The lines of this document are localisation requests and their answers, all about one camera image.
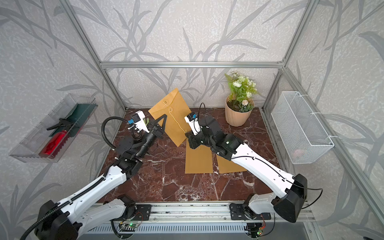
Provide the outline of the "kraft file bag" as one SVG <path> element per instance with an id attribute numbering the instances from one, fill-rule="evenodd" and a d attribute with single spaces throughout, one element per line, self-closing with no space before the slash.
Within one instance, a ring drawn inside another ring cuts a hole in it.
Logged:
<path id="1" fill-rule="evenodd" d="M 233 163 L 223 157 L 217 156 L 217 162 L 219 167 L 220 174 L 228 174 L 228 173 L 237 173 L 237 172 L 246 172 L 247 170 L 242 166 Z"/>
<path id="2" fill-rule="evenodd" d="M 186 174 L 211 174 L 213 173 L 212 151 L 209 147 L 199 146 L 196 149 L 186 146 Z"/>
<path id="3" fill-rule="evenodd" d="M 166 114 L 166 134 L 177 147 L 185 141 L 187 138 L 185 134 L 191 130 L 189 124 L 185 121 L 185 117 L 191 113 L 191 110 L 178 89 L 174 89 L 155 104 L 149 110 L 149 113 L 154 119 Z"/>

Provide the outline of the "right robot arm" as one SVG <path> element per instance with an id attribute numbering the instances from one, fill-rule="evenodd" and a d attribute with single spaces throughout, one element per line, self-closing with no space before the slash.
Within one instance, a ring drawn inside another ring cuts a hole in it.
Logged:
<path id="1" fill-rule="evenodd" d="M 185 116 L 191 131 L 186 133 L 192 149 L 206 146 L 218 157 L 223 157 L 264 182 L 272 192 L 250 195 L 243 204 L 231 204 L 231 212 L 238 219 L 260 219 L 262 214 L 277 214 L 295 223 L 307 199 L 308 180 L 303 175 L 293 176 L 261 157 L 234 134 L 226 134 L 211 116 L 199 118 L 194 112 Z"/>

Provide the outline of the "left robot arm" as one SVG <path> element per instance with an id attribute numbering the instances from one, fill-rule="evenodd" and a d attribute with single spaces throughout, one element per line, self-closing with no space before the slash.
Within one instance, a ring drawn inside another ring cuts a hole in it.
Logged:
<path id="1" fill-rule="evenodd" d="M 145 124 L 142 111 L 136 112 L 132 119 L 109 117 L 101 125 L 101 135 L 107 145 L 118 153 L 118 158 L 97 179 L 74 194 L 54 203 L 48 201 L 40 208 L 38 219 L 21 236 L 25 240 L 31 232 L 40 240 L 76 240 L 85 232 L 121 217 L 130 216 L 129 208 L 134 207 L 130 198 L 121 196 L 96 209 L 89 208 L 115 187 L 132 178 L 142 167 L 142 158 L 166 129 L 167 115 Z M 119 120 L 137 132 L 144 131 L 139 139 L 125 137 L 118 146 L 106 137 L 106 124 Z"/>

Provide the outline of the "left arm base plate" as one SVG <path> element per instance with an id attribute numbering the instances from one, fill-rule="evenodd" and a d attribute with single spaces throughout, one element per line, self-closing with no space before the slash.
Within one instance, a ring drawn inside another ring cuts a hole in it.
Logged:
<path id="1" fill-rule="evenodd" d="M 149 204 L 138 204 L 130 206 L 123 215 L 114 221 L 148 221 L 151 215 L 152 205 Z"/>

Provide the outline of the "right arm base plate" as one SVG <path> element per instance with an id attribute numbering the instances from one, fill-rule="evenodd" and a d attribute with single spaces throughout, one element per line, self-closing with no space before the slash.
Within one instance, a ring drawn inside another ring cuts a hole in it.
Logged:
<path id="1" fill-rule="evenodd" d="M 271 220 L 270 213 L 256 214 L 245 204 L 231 203 L 229 205 L 231 220 Z"/>

